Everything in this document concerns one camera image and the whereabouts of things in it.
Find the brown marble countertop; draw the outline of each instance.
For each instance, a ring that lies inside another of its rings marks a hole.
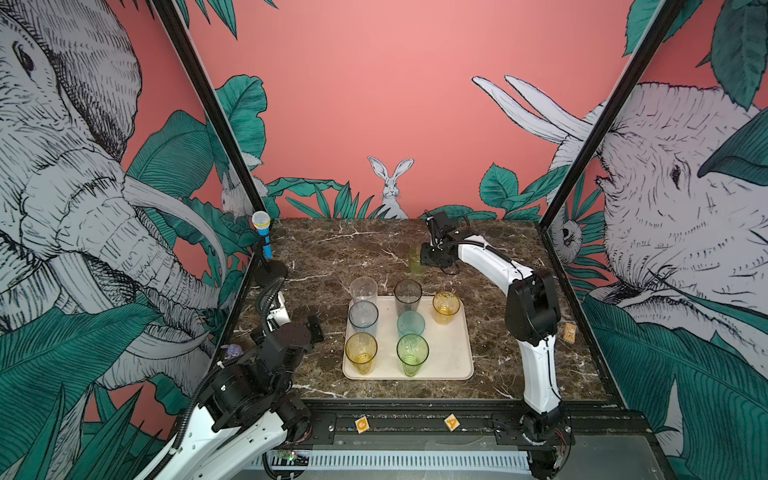
[[[494,247],[532,268],[546,266],[549,258],[529,222],[486,220],[473,223]],[[320,318],[326,340],[305,356],[293,385],[304,397],[416,398],[416,399],[521,399],[524,390],[520,351],[504,324],[504,293],[477,270],[458,262],[460,274],[437,268],[416,276],[407,265],[408,249],[429,241],[422,220],[309,220],[283,219],[270,235],[275,258],[290,270],[283,288],[292,321]],[[392,295],[395,284],[413,278],[424,295],[454,291],[465,304],[475,374],[468,380],[350,380],[342,372],[349,283],[358,276],[379,282],[379,295]],[[231,343],[253,346],[250,331],[259,323],[257,287],[252,287],[240,314]],[[575,323],[560,293],[563,321],[555,350],[558,386],[564,399],[606,399],[603,386],[577,331],[573,344],[562,341],[565,323]]]

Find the tray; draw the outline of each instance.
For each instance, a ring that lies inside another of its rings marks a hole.
[[[344,351],[344,376],[353,380],[466,380],[475,372],[472,363],[472,350],[469,346],[467,319],[464,303],[456,313],[456,318],[448,325],[438,325],[432,318],[432,296],[423,296],[416,310],[424,316],[426,326],[422,336],[429,344],[429,357],[422,368],[413,377],[402,372],[400,359],[397,358],[397,312],[394,296],[379,296],[376,306],[379,308],[379,320],[373,334],[379,344],[379,350],[373,359],[371,373],[362,375],[346,358]],[[346,323],[346,340],[355,333],[349,321]]]

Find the blue microphone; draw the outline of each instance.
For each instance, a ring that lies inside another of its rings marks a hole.
[[[253,222],[253,226],[259,232],[259,235],[264,237],[266,244],[264,245],[264,258],[272,260],[272,246],[270,245],[270,215],[264,211],[258,211],[250,218]]]

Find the clear glass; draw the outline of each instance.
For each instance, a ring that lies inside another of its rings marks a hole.
[[[379,344],[370,333],[355,333],[346,341],[344,351],[357,371],[368,375],[373,369],[373,359],[379,351]]]
[[[367,300],[354,303],[347,313],[349,323],[356,332],[376,333],[376,321],[379,319],[379,309]]]
[[[427,267],[422,265],[422,245],[417,243],[408,250],[408,268],[414,275],[424,275]]]
[[[349,285],[349,293],[355,303],[363,301],[376,303],[376,296],[379,295],[379,284],[373,278],[361,276],[355,278]]]
[[[397,342],[397,356],[406,376],[414,376],[429,357],[429,345],[420,335],[410,333]]]
[[[437,292],[432,299],[432,314],[439,325],[448,325],[456,318],[462,302],[455,293]]]
[[[424,333],[424,327],[426,322],[421,313],[409,310],[403,312],[401,316],[397,318],[397,333],[402,337],[410,333],[421,335]]]
[[[419,282],[415,280],[400,280],[395,285],[395,306],[398,317],[404,312],[418,309],[421,299],[422,286]]]

